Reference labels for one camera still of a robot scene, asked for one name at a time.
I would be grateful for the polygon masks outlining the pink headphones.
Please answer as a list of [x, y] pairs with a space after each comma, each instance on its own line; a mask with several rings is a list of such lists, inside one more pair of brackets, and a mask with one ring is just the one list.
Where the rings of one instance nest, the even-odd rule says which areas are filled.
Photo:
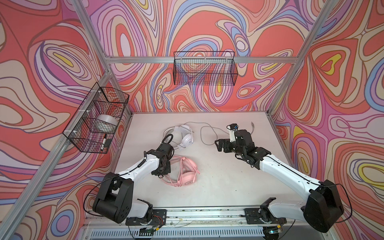
[[163, 176], [162, 181], [173, 187], [184, 187], [196, 182], [197, 175], [200, 174], [197, 164], [184, 156], [173, 156], [170, 160], [171, 165], [179, 164], [179, 173], [176, 179], [172, 179], [169, 174]]

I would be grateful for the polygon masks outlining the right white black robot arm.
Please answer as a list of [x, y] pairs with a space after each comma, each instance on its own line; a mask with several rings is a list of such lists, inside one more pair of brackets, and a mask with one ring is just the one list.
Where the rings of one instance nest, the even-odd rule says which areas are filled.
[[275, 197], [266, 200], [250, 219], [265, 224], [289, 218], [307, 222], [313, 229], [326, 233], [340, 222], [344, 207], [337, 184], [309, 177], [279, 160], [270, 151], [257, 147], [251, 133], [240, 130], [237, 124], [227, 126], [228, 139], [218, 139], [215, 145], [219, 152], [234, 153], [238, 160], [252, 168], [268, 173], [296, 192], [301, 201], [278, 201]]

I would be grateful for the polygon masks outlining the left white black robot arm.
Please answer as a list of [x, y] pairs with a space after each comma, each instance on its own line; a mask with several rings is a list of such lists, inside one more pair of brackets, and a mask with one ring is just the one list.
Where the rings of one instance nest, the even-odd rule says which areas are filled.
[[106, 174], [92, 206], [95, 215], [117, 224], [127, 219], [143, 225], [151, 224], [156, 218], [153, 205], [144, 200], [134, 200], [134, 186], [148, 175], [163, 178], [171, 172], [170, 160], [175, 152], [170, 145], [172, 139], [172, 134], [166, 135], [157, 149], [144, 152], [144, 157], [130, 168], [117, 174]]

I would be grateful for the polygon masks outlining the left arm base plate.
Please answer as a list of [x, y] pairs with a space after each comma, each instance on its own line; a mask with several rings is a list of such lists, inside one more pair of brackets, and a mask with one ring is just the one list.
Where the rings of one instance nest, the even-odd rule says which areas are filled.
[[167, 210], [157, 209], [144, 200], [134, 200], [126, 219], [126, 226], [162, 227], [166, 224]]

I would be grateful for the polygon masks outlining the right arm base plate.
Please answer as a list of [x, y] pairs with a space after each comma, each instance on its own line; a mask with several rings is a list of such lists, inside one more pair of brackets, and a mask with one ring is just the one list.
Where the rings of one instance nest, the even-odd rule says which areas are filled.
[[245, 214], [241, 215], [241, 217], [246, 218], [248, 225], [255, 225], [255, 224], [284, 225], [286, 224], [287, 223], [286, 218], [276, 218], [268, 209], [270, 203], [272, 203], [274, 200], [276, 200], [276, 198], [269, 198], [265, 202], [263, 202], [258, 208], [244, 209]]

